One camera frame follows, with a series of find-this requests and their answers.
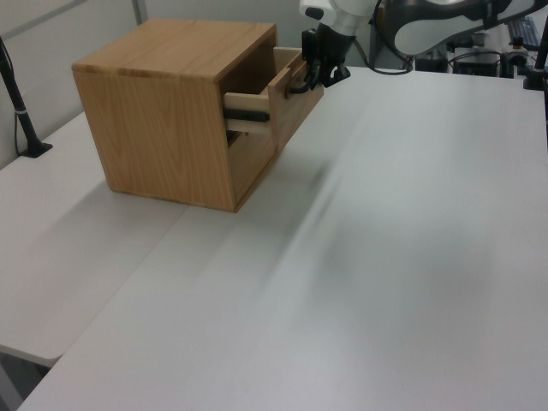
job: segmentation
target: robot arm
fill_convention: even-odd
[[[307,84],[331,86],[350,76],[344,67],[355,35],[371,20],[377,0],[301,0],[301,13],[319,22],[302,36]],[[382,34],[413,56],[454,37],[528,15],[548,0],[385,0]]]

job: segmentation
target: wooden drawer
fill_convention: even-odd
[[[152,19],[75,63],[109,187],[237,211],[323,94],[288,94],[305,63],[276,46],[273,24]]]
[[[235,71],[239,79],[245,80],[247,77],[254,84],[241,84],[228,78],[227,82],[235,91],[223,95],[225,115],[228,110],[235,110],[254,113],[259,118],[256,121],[225,119],[237,202],[245,197],[261,171],[282,151],[324,92],[322,87],[304,94],[289,92],[291,86],[302,84],[307,71],[300,49],[259,48],[257,52],[260,58],[251,57],[242,66],[261,61],[255,66],[259,72],[242,66]],[[274,77],[264,86],[265,77],[259,73]],[[238,92],[238,87],[244,90],[260,89],[260,92]]]

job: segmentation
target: white tabletop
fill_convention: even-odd
[[[186,208],[112,193],[85,116],[0,171],[0,351],[52,366]]]
[[[547,191],[542,93],[355,68],[240,213],[187,209],[21,410],[537,411]]]

